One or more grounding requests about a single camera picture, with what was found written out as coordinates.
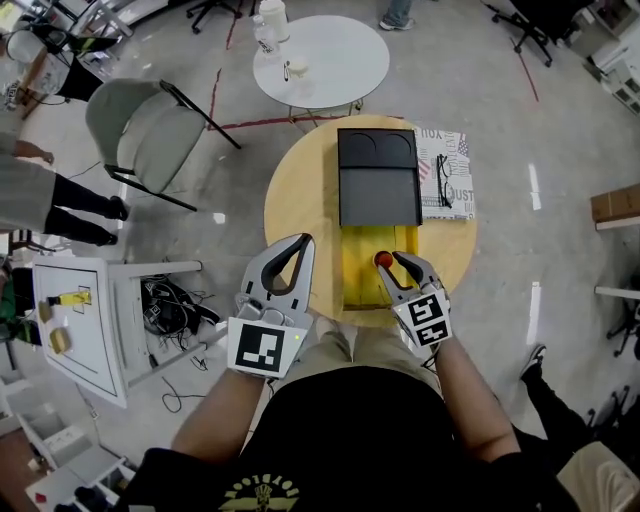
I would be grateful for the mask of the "person's khaki shorts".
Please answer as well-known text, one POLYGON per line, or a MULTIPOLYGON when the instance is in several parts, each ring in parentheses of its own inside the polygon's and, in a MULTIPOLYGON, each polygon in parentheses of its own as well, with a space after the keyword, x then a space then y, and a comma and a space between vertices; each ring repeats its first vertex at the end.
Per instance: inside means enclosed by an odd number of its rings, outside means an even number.
POLYGON ((438 378, 402 341, 398 328, 360 327, 351 347, 337 327, 329 326, 301 350, 281 385, 339 369, 373 367, 396 371, 429 385, 442 396, 438 378))

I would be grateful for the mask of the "person's black t-shirt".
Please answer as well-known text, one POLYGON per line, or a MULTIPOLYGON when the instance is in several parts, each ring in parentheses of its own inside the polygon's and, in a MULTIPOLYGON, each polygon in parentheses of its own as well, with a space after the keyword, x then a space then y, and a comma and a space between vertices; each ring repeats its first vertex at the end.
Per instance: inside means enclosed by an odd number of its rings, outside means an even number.
POLYGON ((397 371, 350 367, 285 385, 240 456, 145 454, 114 512, 578 512, 523 454, 482 462, 438 394, 397 371))

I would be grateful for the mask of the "person's right forearm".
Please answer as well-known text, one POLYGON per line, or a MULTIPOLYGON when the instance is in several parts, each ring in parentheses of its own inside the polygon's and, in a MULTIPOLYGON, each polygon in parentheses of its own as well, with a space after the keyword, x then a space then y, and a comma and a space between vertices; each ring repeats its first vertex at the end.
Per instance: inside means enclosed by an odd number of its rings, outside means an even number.
POLYGON ((440 344, 435 366, 447 410, 466 449, 486 462, 519 453, 508 416, 456 337, 440 344))

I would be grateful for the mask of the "white low cabinet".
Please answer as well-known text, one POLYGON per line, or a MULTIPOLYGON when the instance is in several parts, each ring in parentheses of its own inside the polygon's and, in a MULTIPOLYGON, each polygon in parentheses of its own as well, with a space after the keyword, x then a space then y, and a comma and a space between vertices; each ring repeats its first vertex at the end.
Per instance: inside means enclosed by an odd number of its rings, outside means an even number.
POLYGON ((598 50, 593 61, 607 90, 634 115, 640 117, 640 50, 621 45, 598 50))

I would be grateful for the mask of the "yellow box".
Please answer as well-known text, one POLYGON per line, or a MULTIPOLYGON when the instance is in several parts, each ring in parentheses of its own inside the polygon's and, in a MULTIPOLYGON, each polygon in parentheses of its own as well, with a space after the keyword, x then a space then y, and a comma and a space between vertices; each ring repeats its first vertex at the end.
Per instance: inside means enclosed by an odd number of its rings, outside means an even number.
POLYGON ((391 299, 376 255, 418 250, 416 137, 409 129, 340 128, 337 154, 343 308, 383 309, 391 299))

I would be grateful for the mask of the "clear plastic water bottle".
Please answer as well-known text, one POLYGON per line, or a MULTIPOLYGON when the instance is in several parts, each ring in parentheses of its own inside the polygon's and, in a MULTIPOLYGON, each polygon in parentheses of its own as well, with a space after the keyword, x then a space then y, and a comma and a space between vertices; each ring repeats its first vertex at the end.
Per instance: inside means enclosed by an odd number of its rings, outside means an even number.
POLYGON ((279 43, 273 28, 265 22, 264 17, 255 15, 253 18, 253 31, 259 52, 264 58, 275 58, 279 56, 279 43))

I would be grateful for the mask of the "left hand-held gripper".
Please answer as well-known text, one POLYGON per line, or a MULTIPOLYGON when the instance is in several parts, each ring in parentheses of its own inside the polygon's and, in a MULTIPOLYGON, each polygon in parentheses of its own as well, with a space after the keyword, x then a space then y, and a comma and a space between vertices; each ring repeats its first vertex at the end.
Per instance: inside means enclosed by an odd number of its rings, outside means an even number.
POLYGON ((241 291, 256 298, 286 298, 292 311, 283 312, 241 297, 239 312, 228 319, 230 370, 267 379, 287 375, 313 324, 310 314, 294 311, 307 309, 313 266, 314 240, 308 233, 278 240, 249 262, 241 291), (289 282, 277 287, 276 279, 291 259, 295 264, 289 282))

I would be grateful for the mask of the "white square table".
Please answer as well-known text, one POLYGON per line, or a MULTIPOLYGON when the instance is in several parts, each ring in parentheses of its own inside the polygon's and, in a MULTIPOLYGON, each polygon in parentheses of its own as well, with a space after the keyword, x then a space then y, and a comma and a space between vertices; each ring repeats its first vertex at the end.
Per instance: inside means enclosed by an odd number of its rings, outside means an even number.
POLYGON ((51 306, 52 318, 37 323, 46 362, 98 397, 125 409, 131 389, 171 365, 195 356, 205 345, 182 352, 173 347, 149 359, 150 334, 144 329, 141 280, 198 272, 199 261, 126 264, 101 258, 42 256, 32 262, 35 304, 49 296, 90 291, 91 304, 51 306), (50 332, 64 327, 71 348, 56 355, 50 332))

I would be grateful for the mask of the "round white table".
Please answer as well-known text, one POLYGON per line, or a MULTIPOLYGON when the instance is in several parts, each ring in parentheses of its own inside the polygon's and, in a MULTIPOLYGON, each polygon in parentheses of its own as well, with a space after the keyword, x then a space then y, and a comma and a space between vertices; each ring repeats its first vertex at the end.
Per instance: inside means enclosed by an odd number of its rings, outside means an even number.
POLYGON ((328 110, 357 104, 385 79, 390 54, 381 35, 352 18, 316 15, 289 23, 290 38, 276 58, 257 51, 253 74, 271 99, 300 110, 328 110), (304 57, 308 75, 292 80, 287 61, 304 57))

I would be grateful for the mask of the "brown cardboard box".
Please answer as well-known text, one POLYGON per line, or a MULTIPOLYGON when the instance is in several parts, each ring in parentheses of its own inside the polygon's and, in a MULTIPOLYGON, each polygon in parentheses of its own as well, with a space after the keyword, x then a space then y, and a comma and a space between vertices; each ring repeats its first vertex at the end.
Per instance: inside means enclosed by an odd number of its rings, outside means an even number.
POLYGON ((640 183, 593 196, 590 204, 595 223, 640 217, 640 183))

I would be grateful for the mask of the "white plastic jug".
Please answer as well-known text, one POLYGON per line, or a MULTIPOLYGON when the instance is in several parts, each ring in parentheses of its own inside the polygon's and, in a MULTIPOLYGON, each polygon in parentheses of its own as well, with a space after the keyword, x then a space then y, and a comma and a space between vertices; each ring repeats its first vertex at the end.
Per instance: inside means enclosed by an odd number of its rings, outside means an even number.
POLYGON ((289 40, 290 31, 286 5, 283 0, 261 0, 259 14, 264 21, 273 29, 279 43, 289 40))

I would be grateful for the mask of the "yellow bottle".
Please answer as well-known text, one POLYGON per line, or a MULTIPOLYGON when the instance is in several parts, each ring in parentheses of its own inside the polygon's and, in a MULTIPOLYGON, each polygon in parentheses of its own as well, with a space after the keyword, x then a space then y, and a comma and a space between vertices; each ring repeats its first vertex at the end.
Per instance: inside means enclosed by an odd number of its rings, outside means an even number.
POLYGON ((76 291, 73 293, 63 293, 57 296, 49 296, 47 302, 50 306, 76 306, 91 304, 90 291, 76 291))

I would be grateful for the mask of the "black eyeglasses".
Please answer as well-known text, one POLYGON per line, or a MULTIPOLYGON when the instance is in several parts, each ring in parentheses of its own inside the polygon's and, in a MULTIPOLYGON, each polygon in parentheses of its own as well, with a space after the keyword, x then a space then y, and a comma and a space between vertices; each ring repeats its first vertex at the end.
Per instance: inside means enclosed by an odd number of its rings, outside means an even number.
POLYGON ((437 186, 439 206, 442 208, 452 208, 448 195, 448 185, 450 174, 446 171, 447 156, 439 154, 436 157, 437 186))

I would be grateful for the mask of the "white open shelf unit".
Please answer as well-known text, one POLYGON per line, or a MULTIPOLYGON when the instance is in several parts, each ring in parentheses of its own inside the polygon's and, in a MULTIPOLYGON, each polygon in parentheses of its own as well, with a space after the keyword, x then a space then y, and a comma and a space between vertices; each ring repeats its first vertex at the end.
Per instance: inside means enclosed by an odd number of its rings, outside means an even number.
POLYGON ((45 475, 25 489, 39 512, 113 512, 135 472, 124 457, 68 425, 17 374, 0 376, 0 436, 26 436, 28 466, 45 475))

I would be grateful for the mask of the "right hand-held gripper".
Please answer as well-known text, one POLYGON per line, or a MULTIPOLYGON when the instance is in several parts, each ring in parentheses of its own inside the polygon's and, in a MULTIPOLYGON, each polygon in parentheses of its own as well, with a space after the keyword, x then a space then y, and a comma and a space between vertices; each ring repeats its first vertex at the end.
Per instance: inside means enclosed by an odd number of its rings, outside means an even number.
POLYGON ((394 317, 404 332, 405 344, 410 349, 429 349, 450 339, 450 302, 434 267, 411 253, 394 251, 392 255, 416 284, 402 286, 388 267, 376 266, 393 304, 394 317))

